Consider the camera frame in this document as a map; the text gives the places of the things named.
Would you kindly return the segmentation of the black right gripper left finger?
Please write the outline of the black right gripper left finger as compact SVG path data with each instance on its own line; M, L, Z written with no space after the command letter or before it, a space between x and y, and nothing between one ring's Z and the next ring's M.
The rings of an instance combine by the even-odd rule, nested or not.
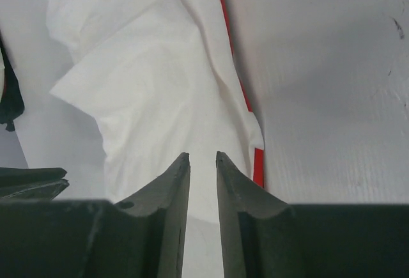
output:
M1 199L2 277L180 277L190 162L126 199Z

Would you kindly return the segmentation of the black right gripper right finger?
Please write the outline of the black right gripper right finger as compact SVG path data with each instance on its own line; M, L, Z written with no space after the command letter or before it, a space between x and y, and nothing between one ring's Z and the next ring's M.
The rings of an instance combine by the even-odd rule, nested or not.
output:
M407 277L407 205L290 205L216 156L226 277Z

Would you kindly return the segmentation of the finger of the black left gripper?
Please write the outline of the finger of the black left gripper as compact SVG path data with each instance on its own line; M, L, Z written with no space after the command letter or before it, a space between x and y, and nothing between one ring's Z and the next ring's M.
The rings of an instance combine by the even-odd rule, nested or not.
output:
M43 181L56 181L62 179L67 172L60 167L43 169L16 169L0 168L1 187L28 185Z
M1 199L54 199L69 187L65 179L41 181L1 188Z

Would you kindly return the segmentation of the white t shirt red print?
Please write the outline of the white t shirt red print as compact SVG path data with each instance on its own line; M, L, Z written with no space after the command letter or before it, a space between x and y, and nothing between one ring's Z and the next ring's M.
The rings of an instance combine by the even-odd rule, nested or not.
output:
M245 102L220 0L48 0L50 36L73 67L53 86L102 135L119 201L190 158L182 275L222 277L216 155L253 176L261 129Z

